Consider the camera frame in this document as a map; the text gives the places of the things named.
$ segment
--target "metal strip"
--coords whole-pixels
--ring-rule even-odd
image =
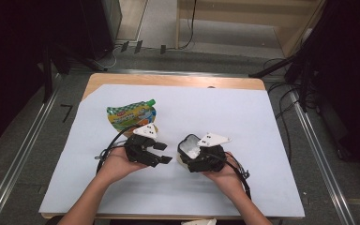
[[[5,178],[0,184],[0,214],[2,212],[5,203],[8,200],[8,196],[10,195],[11,190],[14,188],[17,179],[23,169],[25,161],[28,159],[29,154],[31,153],[32,147],[38,137],[38,134],[43,127],[43,124],[46,121],[46,118],[49,115],[49,112],[54,104],[54,101],[57,96],[57,91],[59,89],[60,83],[62,81],[61,76],[59,74],[56,75],[56,87],[52,93],[52,96],[46,103],[43,103],[36,119],[34,120],[32,126],[28,130],[27,135],[22,142],[22,146],[17,152],[16,157],[13,159],[13,162],[10,165],[10,168],[7,170],[7,174]]]
[[[295,102],[297,98],[298,97],[295,93],[291,93],[292,102]],[[332,169],[328,161],[326,160],[326,156],[323,152],[323,149],[321,148],[318,137],[315,134],[311,122],[309,121],[308,114],[303,113],[303,110],[298,103],[295,104],[295,109],[303,126],[303,129],[306,132],[306,136],[311,146],[312,153],[317,160],[317,164],[321,171],[323,181],[325,182],[326,187],[329,191],[329,195],[336,208],[341,224],[355,224],[352,212],[350,211],[347,201],[341,191],[340,186],[338,185],[338,181],[333,175]]]

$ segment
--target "forearm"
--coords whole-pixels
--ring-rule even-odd
[[[247,225],[271,224],[243,191],[228,195]]]
[[[93,224],[98,206],[108,186],[109,183],[96,176],[58,224]]]

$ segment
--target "hand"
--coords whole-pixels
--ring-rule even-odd
[[[146,165],[139,162],[130,162],[125,148],[117,147],[107,156],[97,176],[104,179],[108,184],[112,184],[130,173],[146,167]]]
[[[237,164],[233,160],[233,154],[227,152],[227,161],[230,162],[235,168],[238,168]],[[236,175],[233,168],[224,164],[223,169],[219,172],[202,172],[207,178],[211,179],[220,188],[220,190],[230,199],[234,198],[238,194],[245,194],[241,181]]]

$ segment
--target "person's right hand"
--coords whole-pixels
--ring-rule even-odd
[[[227,161],[235,168],[238,168],[236,162],[233,160],[231,152],[226,153]],[[230,199],[239,194],[245,194],[241,181],[236,175],[233,168],[225,164],[223,169],[219,172],[202,172],[203,175],[211,179],[220,188],[220,190]]]

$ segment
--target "gray carpet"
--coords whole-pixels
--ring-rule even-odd
[[[131,51],[123,53],[118,51],[116,57],[117,64],[109,71],[116,69],[194,71],[225,73],[223,76],[233,74],[235,77],[260,71],[266,61],[261,58],[191,52],[167,52],[160,55],[155,50],[143,50],[138,54]],[[74,67],[70,75],[65,76],[63,80],[50,115],[1,213],[0,224],[44,224],[46,222],[46,219],[38,213],[44,188],[49,185],[55,164],[64,148],[75,118],[83,90],[92,73],[90,69],[82,65],[74,65]],[[268,81],[281,79],[278,76],[280,73],[281,71],[275,76],[264,78],[267,87],[271,84]],[[287,90],[288,87],[283,86],[270,94],[275,113],[278,113],[280,97]],[[31,122],[36,117],[42,95],[43,89],[29,101],[0,139],[0,181],[19,149]],[[287,97],[283,105],[287,106],[290,103],[291,100]],[[74,105],[65,123],[62,121],[68,108],[61,107],[61,104]],[[339,160],[336,147],[319,115],[314,111],[308,111],[308,114],[345,196],[350,199],[360,199],[360,163]],[[285,220],[283,224],[341,224],[295,110],[286,112],[284,117],[292,141],[292,171],[304,203],[306,217],[300,220]],[[284,126],[280,120],[277,123],[285,148],[289,150]],[[360,224],[360,204],[351,205],[351,209],[356,223]]]

